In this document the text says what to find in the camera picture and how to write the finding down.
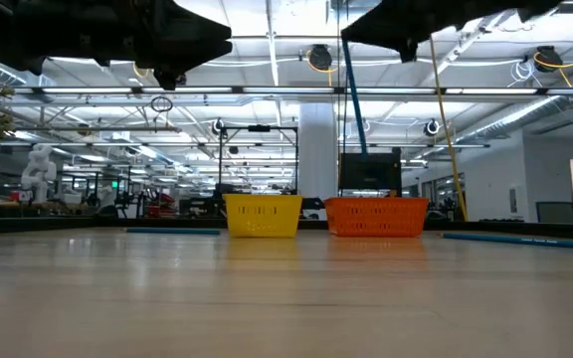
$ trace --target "chair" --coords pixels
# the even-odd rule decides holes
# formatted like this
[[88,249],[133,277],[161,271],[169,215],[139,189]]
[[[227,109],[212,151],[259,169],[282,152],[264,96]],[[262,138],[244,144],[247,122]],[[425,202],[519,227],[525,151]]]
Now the chair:
[[573,224],[573,202],[537,202],[539,223]]

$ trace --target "ceiling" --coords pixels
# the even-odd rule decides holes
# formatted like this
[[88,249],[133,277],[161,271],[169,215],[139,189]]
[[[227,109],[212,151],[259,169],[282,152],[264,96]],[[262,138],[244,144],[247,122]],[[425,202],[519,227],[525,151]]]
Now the ceiling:
[[[343,55],[340,54],[339,71],[328,74],[314,71],[306,61],[306,52],[314,44],[328,46],[333,59],[337,61],[338,42],[336,38],[337,25],[333,19],[326,21],[325,0],[273,0],[272,13],[269,16],[275,35],[276,62],[272,63],[271,45],[268,38],[267,3],[264,1],[238,0],[185,0],[176,1],[188,10],[230,26],[233,31],[233,52],[200,66],[187,73],[188,87],[344,87],[345,66]],[[573,14],[554,14],[544,16],[526,24],[520,23],[516,16],[489,29],[487,33],[477,32],[481,19],[468,22],[461,31],[447,28],[433,35],[436,48],[436,59],[440,66],[442,87],[477,87],[477,88],[523,88],[523,87],[565,87],[558,72],[545,74],[529,70],[530,65],[521,65],[515,71],[517,62],[525,56],[531,57],[537,46],[551,45],[561,55],[565,64],[573,63]],[[354,65],[355,81],[359,87],[433,87],[434,78],[431,76],[433,66],[430,63],[431,51],[428,42],[420,44],[418,62],[400,64],[397,53],[390,50],[370,46],[351,44],[351,57]],[[573,67],[565,72],[571,79]],[[135,70],[132,63],[113,63],[109,68],[101,68],[94,61],[82,59],[50,59],[44,65],[44,76],[48,83],[58,87],[157,87],[153,75],[148,70]],[[133,126],[144,127],[166,125],[178,128],[174,131],[133,130],[129,134],[122,133],[122,140],[128,139],[135,143],[207,143],[216,138],[211,133],[215,120],[222,118],[227,125],[248,124],[281,124],[297,126],[299,104],[313,100],[297,96],[249,96],[232,94],[210,94],[205,100],[201,94],[170,94],[168,97],[182,102],[175,105],[166,114],[159,115],[153,111],[148,101],[153,96],[141,95],[83,95],[60,94],[53,96],[53,104],[18,105],[25,98],[17,94],[4,106],[21,116],[18,125],[27,127],[29,124],[42,126],[77,126],[88,123],[93,127]],[[103,106],[73,105],[75,101],[98,100],[105,102]],[[115,100],[117,105],[107,104]],[[344,113],[344,97],[337,95],[319,96],[314,101],[324,101],[335,106],[336,113],[341,118]],[[487,98],[472,101],[449,100],[444,103],[446,118],[453,133],[464,132],[475,128],[477,123],[498,110],[514,103],[513,98]],[[439,104],[431,99],[404,101],[387,99],[386,96],[377,98],[362,98],[360,101],[362,115],[367,127],[367,138],[371,142],[403,142],[403,143],[432,143],[442,136],[428,138],[423,133],[424,125],[432,118],[440,117]],[[280,118],[277,117],[277,106]],[[354,109],[348,102],[346,109],[347,141],[357,140],[357,130],[354,121]],[[47,141],[73,142],[104,142],[112,141],[111,133],[93,133],[81,137],[76,132],[35,133],[37,137]],[[294,149],[288,147],[288,142],[279,132],[270,133],[241,133],[236,141],[244,142],[281,142],[283,147],[276,148],[240,148],[240,153],[232,155],[238,158],[294,158]],[[85,148],[62,148],[71,153],[89,152]],[[214,148],[190,147],[154,147],[161,157],[168,158],[180,164],[191,164],[195,167],[203,165],[202,173],[207,167],[215,164],[212,154]],[[407,158],[415,156],[420,149],[406,149]],[[119,147],[108,147],[104,150],[95,149],[94,155],[107,158],[106,163],[136,163],[162,164],[158,159],[144,162],[138,159],[140,154],[131,156]],[[270,168],[257,168],[260,171],[280,173],[281,180],[292,176],[290,163],[272,163]],[[244,176],[239,172],[236,177]],[[184,181],[196,183],[211,183],[205,175]]]

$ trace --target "black chair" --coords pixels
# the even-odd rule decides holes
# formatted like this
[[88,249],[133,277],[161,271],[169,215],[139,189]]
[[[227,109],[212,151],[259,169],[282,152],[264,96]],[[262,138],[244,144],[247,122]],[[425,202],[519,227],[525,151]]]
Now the black chair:
[[573,224],[573,202],[537,202],[539,223]]

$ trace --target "black monitor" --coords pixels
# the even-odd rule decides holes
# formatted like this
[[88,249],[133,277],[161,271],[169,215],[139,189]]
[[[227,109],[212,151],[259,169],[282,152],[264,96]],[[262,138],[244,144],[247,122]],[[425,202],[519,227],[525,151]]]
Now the black monitor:
[[340,189],[390,190],[401,195],[401,161],[399,153],[344,153],[340,163]]

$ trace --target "plastic basket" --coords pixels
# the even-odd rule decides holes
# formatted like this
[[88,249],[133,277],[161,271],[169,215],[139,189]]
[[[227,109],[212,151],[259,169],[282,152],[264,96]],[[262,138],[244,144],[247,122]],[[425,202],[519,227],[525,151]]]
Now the plastic basket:
[[428,198],[330,198],[328,230],[343,237],[416,237],[424,231]]
[[301,195],[225,194],[229,235],[244,238],[294,238]]

